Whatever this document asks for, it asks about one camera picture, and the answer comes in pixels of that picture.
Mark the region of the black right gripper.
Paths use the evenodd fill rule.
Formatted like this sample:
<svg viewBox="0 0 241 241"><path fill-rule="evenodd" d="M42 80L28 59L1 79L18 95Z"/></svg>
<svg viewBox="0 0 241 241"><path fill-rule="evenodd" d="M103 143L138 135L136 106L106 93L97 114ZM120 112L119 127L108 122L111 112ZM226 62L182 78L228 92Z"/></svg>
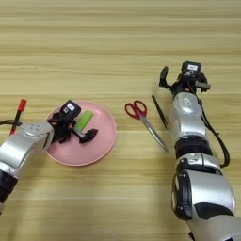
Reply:
<svg viewBox="0 0 241 241"><path fill-rule="evenodd" d="M172 85L167 83L168 72L169 67L165 66L160 72L158 87L169 90L173 96L176 96L180 92L196 94L198 88L201 92L206 92L211 88L203 72L199 73L198 76L179 74L177 80Z"/></svg>

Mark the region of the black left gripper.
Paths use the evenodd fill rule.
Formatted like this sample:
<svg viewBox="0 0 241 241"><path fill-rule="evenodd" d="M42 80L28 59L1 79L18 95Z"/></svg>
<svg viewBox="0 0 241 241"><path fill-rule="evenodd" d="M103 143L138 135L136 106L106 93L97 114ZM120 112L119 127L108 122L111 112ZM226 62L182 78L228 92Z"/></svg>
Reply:
<svg viewBox="0 0 241 241"><path fill-rule="evenodd" d="M97 129L90 129L86 133L81 132L77 127L77 121L75 119L77 116L78 113L66 114L57 112L47 120L54 129L53 143L58 142L62 144L68 142L71 139L71 134L77 135L81 144L92 141L96 137L98 134Z"/></svg>

